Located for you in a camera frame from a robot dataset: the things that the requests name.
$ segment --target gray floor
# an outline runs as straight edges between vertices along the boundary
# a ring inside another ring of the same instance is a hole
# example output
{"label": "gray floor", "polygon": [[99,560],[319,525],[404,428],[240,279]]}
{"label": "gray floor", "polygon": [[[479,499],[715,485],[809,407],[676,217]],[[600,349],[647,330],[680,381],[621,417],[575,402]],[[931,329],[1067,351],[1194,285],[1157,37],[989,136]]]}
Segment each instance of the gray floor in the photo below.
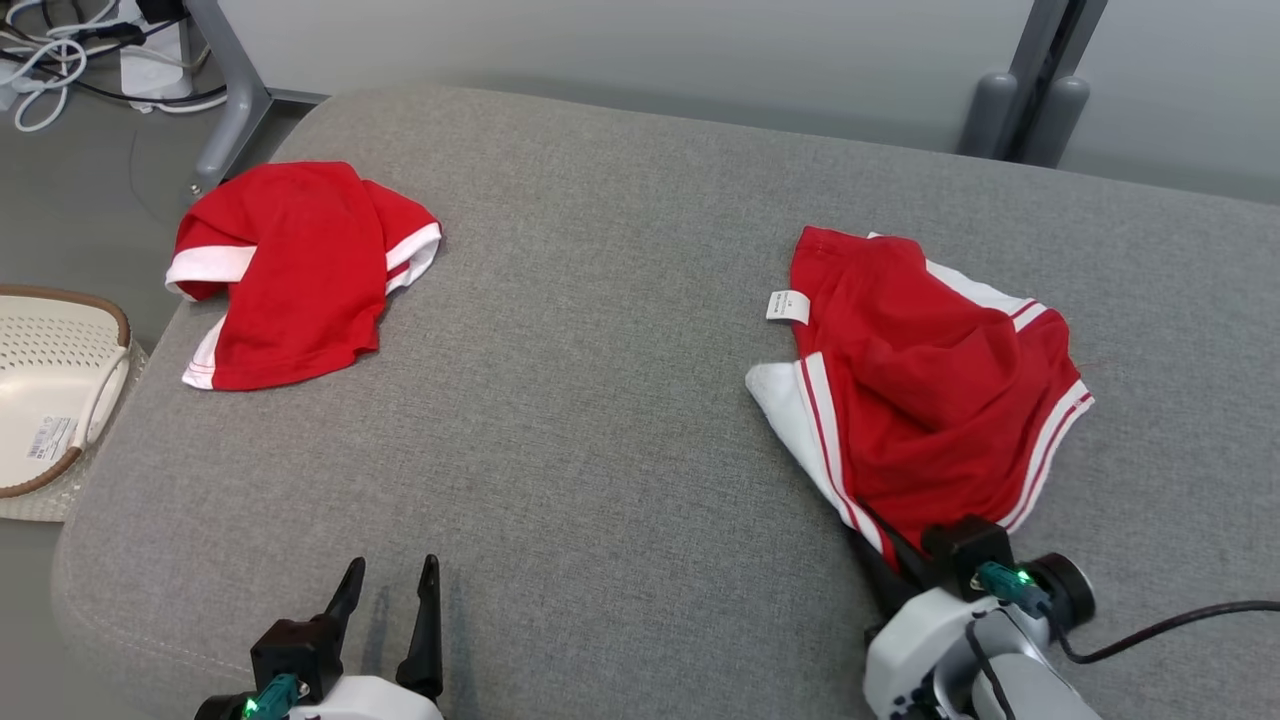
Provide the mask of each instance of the gray floor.
{"label": "gray floor", "polygon": [[[100,74],[110,86],[110,68]],[[266,155],[302,113],[273,113],[252,156]],[[18,133],[12,114],[0,114],[0,283],[110,299],[152,346],[177,305],[163,278],[183,187],[218,115],[142,115],[87,92],[73,92],[38,133]],[[143,720],[63,648],[49,605],[58,530],[0,520],[0,715]]]}

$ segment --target white label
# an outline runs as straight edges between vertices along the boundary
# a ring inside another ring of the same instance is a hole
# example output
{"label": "white label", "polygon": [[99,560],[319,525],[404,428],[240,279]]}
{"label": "white label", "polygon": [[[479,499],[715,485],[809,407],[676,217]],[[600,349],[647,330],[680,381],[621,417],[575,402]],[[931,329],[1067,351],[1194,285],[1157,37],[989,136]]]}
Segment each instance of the white label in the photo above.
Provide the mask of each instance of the white label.
{"label": "white label", "polygon": [[792,320],[809,324],[809,299],[794,290],[780,290],[769,296],[765,320]]}
{"label": "white label", "polygon": [[67,452],[67,446],[76,436],[74,418],[45,418],[40,421],[36,438],[27,450],[27,460],[54,460]]}

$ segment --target gray sofa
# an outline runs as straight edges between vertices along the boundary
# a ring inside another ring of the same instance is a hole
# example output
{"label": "gray sofa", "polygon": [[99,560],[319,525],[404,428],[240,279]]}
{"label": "gray sofa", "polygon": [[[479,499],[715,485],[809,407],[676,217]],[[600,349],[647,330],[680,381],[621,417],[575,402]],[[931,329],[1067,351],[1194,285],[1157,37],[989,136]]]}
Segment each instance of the gray sofa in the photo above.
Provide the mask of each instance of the gray sofa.
{"label": "gray sofa", "polygon": [[[1078,646],[1280,589],[1280,209],[431,86],[329,100],[276,159],[347,160],[447,242],[380,352],[297,386],[183,386],[221,305],[174,315],[55,568],[74,653],[157,719],[248,689],[356,555],[347,667],[390,675],[426,552],[449,717],[869,717],[867,585],[744,387],[794,359],[764,306],[805,224],[1068,318],[1098,404],[1014,541],[1092,578]],[[1057,656],[1108,719],[1274,716],[1277,657],[1247,615]]]}

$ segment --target clothing tag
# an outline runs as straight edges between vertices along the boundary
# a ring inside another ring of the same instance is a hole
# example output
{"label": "clothing tag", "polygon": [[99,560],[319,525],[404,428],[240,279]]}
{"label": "clothing tag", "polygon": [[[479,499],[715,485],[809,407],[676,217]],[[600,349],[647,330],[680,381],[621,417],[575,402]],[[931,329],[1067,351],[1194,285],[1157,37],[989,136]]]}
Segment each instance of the clothing tag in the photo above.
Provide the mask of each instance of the clothing tag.
{"label": "clothing tag", "polygon": [[769,309],[764,311],[765,320],[794,320],[809,324],[809,299],[803,292],[780,290],[769,296]]}

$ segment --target white wall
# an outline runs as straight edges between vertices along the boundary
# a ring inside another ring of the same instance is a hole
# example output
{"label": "white wall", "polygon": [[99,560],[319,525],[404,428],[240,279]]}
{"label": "white wall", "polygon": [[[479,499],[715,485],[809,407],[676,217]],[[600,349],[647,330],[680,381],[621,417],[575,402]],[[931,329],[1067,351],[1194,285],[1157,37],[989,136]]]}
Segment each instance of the white wall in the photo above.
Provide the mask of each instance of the white wall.
{"label": "white wall", "polygon": [[1032,0],[221,0],[264,82],[415,77],[951,151]]}
{"label": "white wall", "polygon": [[1111,0],[1062,169],[1280,202],[1280,3]]}

